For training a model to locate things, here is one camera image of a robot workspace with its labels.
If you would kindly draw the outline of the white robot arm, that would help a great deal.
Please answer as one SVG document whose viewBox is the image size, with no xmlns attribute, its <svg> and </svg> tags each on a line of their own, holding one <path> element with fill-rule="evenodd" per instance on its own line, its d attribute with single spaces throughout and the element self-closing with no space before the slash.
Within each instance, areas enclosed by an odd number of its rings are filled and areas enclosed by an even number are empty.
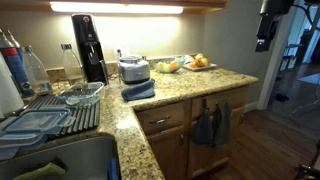
<svg viewBox="0 0 320 180">
<path fill-rule="evenodd" d="M 294 0 L 263 0 L 260 10 L 260 24 L 257 30 L 256 52 L 268 51 L 279 19 L 289 12 Z"/>
</svg>

